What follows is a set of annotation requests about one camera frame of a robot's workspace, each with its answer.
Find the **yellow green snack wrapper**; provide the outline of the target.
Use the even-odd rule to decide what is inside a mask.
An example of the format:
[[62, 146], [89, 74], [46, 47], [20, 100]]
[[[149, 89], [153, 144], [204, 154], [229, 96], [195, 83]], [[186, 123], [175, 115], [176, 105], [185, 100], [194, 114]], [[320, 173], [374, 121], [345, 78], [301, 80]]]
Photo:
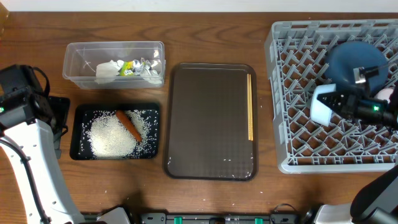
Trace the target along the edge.
[[124, 62], [120, 71], [119, 75], [120, 76], [131, 76], [134, 74], [134, 62]]

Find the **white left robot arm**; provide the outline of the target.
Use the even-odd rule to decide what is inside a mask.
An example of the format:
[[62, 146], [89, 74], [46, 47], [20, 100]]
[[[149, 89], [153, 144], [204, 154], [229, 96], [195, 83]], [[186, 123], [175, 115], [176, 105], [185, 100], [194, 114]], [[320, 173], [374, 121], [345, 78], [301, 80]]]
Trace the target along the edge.
[[1, 148], [13, 168], [28, 223], [130, 223], [122, 207], [84, 215], [67, 189], [58, 159], [70, 100], [50, 96], [29, 65], [1, 70]]

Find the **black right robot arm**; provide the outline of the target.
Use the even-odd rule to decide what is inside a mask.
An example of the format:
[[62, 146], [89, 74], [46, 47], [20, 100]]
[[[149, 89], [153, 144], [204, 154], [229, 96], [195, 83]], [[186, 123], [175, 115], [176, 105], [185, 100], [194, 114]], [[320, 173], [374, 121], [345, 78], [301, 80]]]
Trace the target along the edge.
[[[381, 124], [397, 130], [397, 108], [386, 100], [370, 97], [368, 84], [338, 91], [335, 84], [316, 87], [310, 118], [328, 124], [331, 114], [359, 119], [365, 124]], [[322, 205], [312, 223], [397, 223], [397, 166], [362, 188], [348, 204]]]

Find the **orange carrot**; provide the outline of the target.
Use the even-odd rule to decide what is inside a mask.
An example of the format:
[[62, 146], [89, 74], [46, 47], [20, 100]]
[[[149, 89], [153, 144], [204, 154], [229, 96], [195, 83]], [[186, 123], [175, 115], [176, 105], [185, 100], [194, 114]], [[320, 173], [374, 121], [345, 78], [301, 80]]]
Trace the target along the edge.
[[122, 125], [134, 136], [137, 142], [142, 142], [141, 135], [124, 111], [117, 110], [116, 117], [122, 123]]

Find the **light blue bowl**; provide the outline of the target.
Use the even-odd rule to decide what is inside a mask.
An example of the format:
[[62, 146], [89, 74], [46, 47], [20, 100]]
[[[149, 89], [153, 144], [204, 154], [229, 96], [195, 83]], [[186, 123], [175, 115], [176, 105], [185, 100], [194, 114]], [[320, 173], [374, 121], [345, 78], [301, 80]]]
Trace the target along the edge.
[[319, 94], [331, 93], [336, 90], [335, 84], [317, 86], [313, 92], [310, 105], [310, 119], [323, 126], [328, 126], [330, 123], [332, 110], [317, 99]]

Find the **dark blue plate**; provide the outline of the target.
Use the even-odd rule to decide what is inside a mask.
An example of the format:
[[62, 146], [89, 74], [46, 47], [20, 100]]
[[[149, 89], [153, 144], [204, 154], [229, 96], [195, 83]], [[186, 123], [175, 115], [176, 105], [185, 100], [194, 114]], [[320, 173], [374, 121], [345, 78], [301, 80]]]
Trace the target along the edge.
[[[338, 91], [353, 90], [374, 96], [383, 88], [388, 76], [388, 68], [385, 66], [387, 58], [379, 49], [367, 42], [349, 41], [340, 44], [329, 51], [325, 63], [328, 64], [325, 77], [332, 80]], [[378, 66], [383, 67], [379, 69], [378, 75], [370, 78], [369, 88], [355, 84], [355, 68]]]

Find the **white napkin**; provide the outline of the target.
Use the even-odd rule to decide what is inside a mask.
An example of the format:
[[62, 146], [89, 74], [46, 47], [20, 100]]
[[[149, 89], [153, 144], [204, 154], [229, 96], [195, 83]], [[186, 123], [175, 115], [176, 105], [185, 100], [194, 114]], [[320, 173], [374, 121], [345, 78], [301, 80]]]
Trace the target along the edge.
[[96, 67], [96, 80], [98, 84], [105, 84], [113, 82], [123, 65], [122, 60], [111, 60], [109, 62], [101, 63]]

